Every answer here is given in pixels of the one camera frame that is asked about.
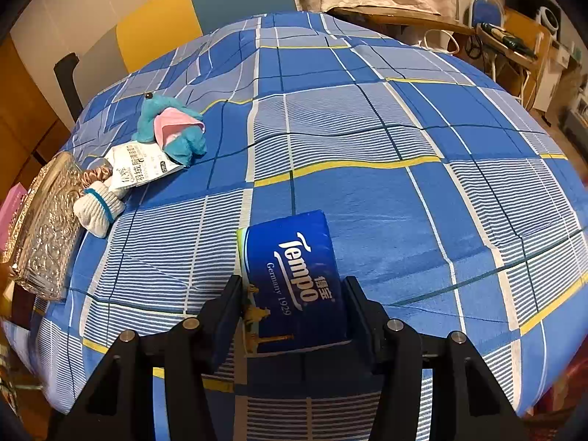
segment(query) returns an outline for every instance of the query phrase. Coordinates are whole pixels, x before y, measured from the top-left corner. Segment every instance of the bedspread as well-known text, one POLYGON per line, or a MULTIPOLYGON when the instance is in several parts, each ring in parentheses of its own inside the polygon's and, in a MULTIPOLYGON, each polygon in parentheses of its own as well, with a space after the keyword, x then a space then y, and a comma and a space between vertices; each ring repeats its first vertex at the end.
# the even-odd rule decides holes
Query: bedspread
MULTIPOLYGON (((58 410, 121 331, 165 331, 220 294, 239 271, 237 228, 314 209, 342 276, 418 331, 465 332, 519 413, 581 343, 586 192, 546 132, 465 62, 325 14, 261 15, 98 94, 65 149, 97 165, 130 139, 149 91, 203 113, 208 153, 133 189, 106 239, 84 236, 67 299, 37 302, 30 332, 4 322, 58 410)), ((366 439, 381 383, 351 345, 246 359, 240 337, 204 379, 221 441, 366 439)), ((419 440, 431 393, 424 372, 419 440)))

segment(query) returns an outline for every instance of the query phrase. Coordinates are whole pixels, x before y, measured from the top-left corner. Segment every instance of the metal screw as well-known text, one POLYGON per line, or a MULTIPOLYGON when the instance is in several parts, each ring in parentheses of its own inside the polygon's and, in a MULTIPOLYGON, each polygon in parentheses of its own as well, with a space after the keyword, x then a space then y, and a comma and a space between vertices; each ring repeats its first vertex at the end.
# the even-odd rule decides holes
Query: metal screw
POLYGON ((462 344, 462 343, 465 343, 466 342, 467 337, 466 337, 466 335, 464 333, 462 333, 460 331, 454 331, 451 334, 451 339, 453 341, 455 341, 455 343, 462 344))
POLYGON ((404 323, 402 323, 397 318, 391 318, 390 320, 388 320, 388 323, 386 323, 386 326, 388 327, 389 330, 401 331, 402 328, 404 328, 404 323))
POLYGON ((121 339, 121 341, 127 342, 135 338, 135 333, 133 330, 125 330, 118 337, 121 339))
POLYGON ((186 328, 186 330, 193 330, 200 326, 200 320, 198 320, 197 318, 186 318, 182 322, 182 326, 186 328))

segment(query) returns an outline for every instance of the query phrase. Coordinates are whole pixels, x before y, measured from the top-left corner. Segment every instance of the blue tempo tissue package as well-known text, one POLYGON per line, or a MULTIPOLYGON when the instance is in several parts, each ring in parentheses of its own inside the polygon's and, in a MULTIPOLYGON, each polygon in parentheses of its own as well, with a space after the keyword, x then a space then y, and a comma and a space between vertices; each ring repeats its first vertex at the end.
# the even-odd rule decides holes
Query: blue tempo tissue package
POLYGON ((321 210, 239 229, 237 241, 249 356, 346 341, 341 283, 321 210))

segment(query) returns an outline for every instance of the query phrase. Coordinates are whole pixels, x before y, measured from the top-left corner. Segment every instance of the bed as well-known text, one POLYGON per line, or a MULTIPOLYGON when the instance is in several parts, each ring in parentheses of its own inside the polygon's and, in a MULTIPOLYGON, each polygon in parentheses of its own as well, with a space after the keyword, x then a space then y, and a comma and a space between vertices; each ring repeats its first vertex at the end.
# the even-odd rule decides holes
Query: bed
MULTIPOLYGON (((146 92, 204 114, 208 153, 133 189, 86 234, 67 298, 36 302, 20 358, 67 412, 124 329, 165 331, 238 273, 237 228, 322 209, 339 273, 418 331, 467 334, 518 413, 586 334, 587 197, 562 151, 465 62, 325 14, 237 21, 95 96, 64 149, 92 168, 136 129, 146 92)), ((366 439, 382 379, 352 345, 245 358, 204 380, 219 440, 366 439)), ((169 438, 154 370, 158 440, 169 438)), ((418 439, 428 439, 423 373, 418 439)))

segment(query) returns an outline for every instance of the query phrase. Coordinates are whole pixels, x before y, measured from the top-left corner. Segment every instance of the white package with chinese text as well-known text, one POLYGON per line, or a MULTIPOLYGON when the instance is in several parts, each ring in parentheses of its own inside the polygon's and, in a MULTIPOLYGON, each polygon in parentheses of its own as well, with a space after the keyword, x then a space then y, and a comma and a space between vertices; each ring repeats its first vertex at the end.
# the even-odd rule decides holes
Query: white package with chinese text
POLYGON ((141 186, 184 167, 169 159, 157 143, 129 141, 111 147, 105 159, 112 166, 111 190, 141 186))

